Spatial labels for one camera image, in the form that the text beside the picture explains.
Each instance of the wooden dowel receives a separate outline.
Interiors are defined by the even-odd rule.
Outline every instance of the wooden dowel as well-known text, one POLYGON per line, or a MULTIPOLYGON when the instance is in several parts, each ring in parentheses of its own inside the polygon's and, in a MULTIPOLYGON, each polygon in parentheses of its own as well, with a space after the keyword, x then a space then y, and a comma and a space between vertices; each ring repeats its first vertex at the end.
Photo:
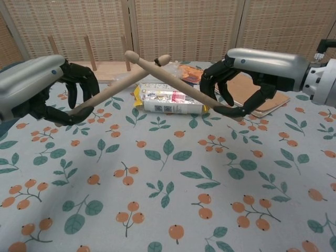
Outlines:
POLYGON ((88 54, 89 54, 90 62, 91 62, 91 65, 92 65, 92 70, 93 71, 97 71, 97 66, 96 66, 96 62, 95 62, 95 59, 94 59, 95 57, 93 56, 93 52, 92 52, 89 36, 86 35, 84 37, 84 40, 85 40, 86 49, 87 49, 88 54))
MULTIPOLYGON (((171 56, 170 55, 162 55, 158 58, 158 60, 159 60, 159 63, 162 66, 165 66, 170 62, 171 56)), ((89 107, 89 106, 95 107, 95 106, 101 104, 102 102, 106 101, 107 99, 110 99, 112 96, 116 95, 117 93, 119 93, 120 91, 129 87, 130 85, 132 85, 132 84, 138 82, 139 80, 145 78, 147 75, 149 75, 149 73, 146 72, 142 68, 133 70, 132 72, 130 72, 130 74, 128 76, 126 76, 125 78, 123 78, 121 80, 118 80, 118 81, 114 82, 111 87, 108 87, 108 88, 102 90, 97 95, 93 96, 89 100, 83 102, 79 106, 77 106, 74 109, 72 109, 71 111, 69 111, 68 114, 69 115, 75 114, 85 107, 89 107)), ((58 126, 58 127, 62 126, 59 123, 55 123, 55 125, 58 126)))
POLYGON ((54 40, 54 37, 52 35, 49 35, 48 40, 49 40, 49 43, 51 45, 51 48, 52 48, 54 54, 59 54, 56 43, 55 43, 55 40, 54 40))
MULTIPOLYGON (((133 64, 138 64, 144 70, 149 72, 152 76, 158 78, 159 80, 167 83, 168 85, 172 86, 173 88, 177 89, 178 91, 194 98, 195 100, 199 101, 200 103, 209 106, 210 108, 224 106, 223 104, 219 103, 218 101, 212 99, 211 97, 207 96, 206 94, 198 91, 197 89, 189 86, 187 83, 183 82, 179 78, 171 75, 170 73, 166 72, 159 66, 151 64, 147 60, 140 58, 140 56, 133 52, 127 51, 125 53, 126 58, 129 59, 130 62, 133 64)), ((242 118, 232 118, 233 120, 240 122, 242 118)))
MULTIPOLYGON (((121 36, 121 44, 122 44, 122 49, 124 53, 127 51, 127 43, 126 43, 126 38, 125 35, 121 36)), ((127 72, 131 71, 131 64, 128 59, 125 58, 125 63, 126 63, 126 70, 127 72)))

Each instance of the woven screen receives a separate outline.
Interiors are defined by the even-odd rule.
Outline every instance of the woven screen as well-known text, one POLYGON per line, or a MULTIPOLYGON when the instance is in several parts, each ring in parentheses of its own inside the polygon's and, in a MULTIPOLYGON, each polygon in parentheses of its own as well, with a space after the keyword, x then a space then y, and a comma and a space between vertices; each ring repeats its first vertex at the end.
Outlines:
POLYGON ((141 57, 219 60, 232 39, 238 0, 135 0, 141 57))
POLYGON ((237 46, 312 59, 336 10, 335 0, 250 0, 237 46))
POLYGON ((48 35, 60 54, 72 61, 88 61, 89 36, 96 60, 123 60, 120 36, 124 33, 120 0, 5 0, 32 58, 50 55, 48 35))
POLYGON ((21 60, 21 53, 16 47, 11 34, 7 30, 6 23, 0 14, 0 69, 21 60))

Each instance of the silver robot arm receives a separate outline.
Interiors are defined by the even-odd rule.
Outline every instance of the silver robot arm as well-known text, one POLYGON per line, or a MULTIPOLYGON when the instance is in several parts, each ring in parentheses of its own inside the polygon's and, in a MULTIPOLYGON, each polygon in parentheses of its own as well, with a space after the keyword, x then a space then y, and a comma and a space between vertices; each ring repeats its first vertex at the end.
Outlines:
POLYGON ((74 108, 77 84, 83 90, 84 101, 99 93, 98 81, 90 68, 69 63, 61 55, 52 55, 12 64, 0 71, 0 123, 30 114, 37 120, 45 119, 63 125, 85 120, 93 107, 68 115, 46 106, 50 87, 63 82, 68 89, 68 103, 74 108))
POLYGON ((251 76, 253 83, 260 86, 242 107, 218 107, 214 110, 230 117, 243 117, 272 99, 276 91, 304 92, 313 103, 336 107, 336 59, 328 63, 309 62, 305 58, 280 52, 234 48, 225 58, 204 70, 201 92, 216 99, 215 84, 224 100, 234 105, 227 89, 227 81, 240 72, 251 76))

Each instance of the snack bag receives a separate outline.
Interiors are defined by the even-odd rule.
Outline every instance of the snack bag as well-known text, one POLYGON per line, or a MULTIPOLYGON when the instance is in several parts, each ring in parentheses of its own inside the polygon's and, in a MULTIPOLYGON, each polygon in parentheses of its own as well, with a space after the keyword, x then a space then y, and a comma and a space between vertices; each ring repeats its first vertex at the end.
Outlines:
POLYGON ((208 108, 164 83, 140 83, 134 91, 134 106, 159 113, 202 114, 208 108))

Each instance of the drumstick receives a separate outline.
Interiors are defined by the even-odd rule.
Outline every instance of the drumstick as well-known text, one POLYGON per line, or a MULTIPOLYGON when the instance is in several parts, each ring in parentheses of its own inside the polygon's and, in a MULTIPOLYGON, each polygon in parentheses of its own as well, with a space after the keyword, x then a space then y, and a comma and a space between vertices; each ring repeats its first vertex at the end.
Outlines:
MULTIPOLYGON (((159 64, 161 66, 167 65, 170 62, 170 60, 171 60, 170 55, 162 55, 158 58, 159 64)), ((149 75, 149 73, 142 68, 132 70, 128 76, 126 76, 125 78, 121 80, 114 82, 111 87, 108 87, 102 90, 100 93, 96 94, 89 100, 83 102, 79 106, 69 111, 68 114, 69 115, 76 114, 78 111, 80 111, 82 108, 85 108, 85 107, 89 107, 89 106, 95 107, 101 104, 102 102, 104 102, 105 100, 116 95, 120 91, 124 90, 125 88, 129 87, 130 85, 145 78, 147 75, 149 75)), ((59 123, 55 123, 55 125, 58 127, 62 126, 62 124, 59 124, 59 123)))
MULTIPOLYGON (((133 64, 138 64, 140 67, 142 67, 147 72, 149 72, 152 76, 158 78, 164 83, 167 83, 168 85, 184 93, 185 95, 188 95, 191 98, 194 98, 200 103, 209 106, 210 108, 224 106, 220 102, 214 100, 213 98, 207 96, 206 94, 189 86, 187 83, 183 82, 179 78, 176 78, 175 76, 161 69, 159 66, 155 66, 154 64, 151 64, 147 60, 140 58, 140 56, 133 51, 126 51, 125 57, 128 58, 129 61, 132 62, 133 64)), ((232 119, 237 122, 240 122, 243 118, 239 117, 239 118, 232 118, 232 119)))

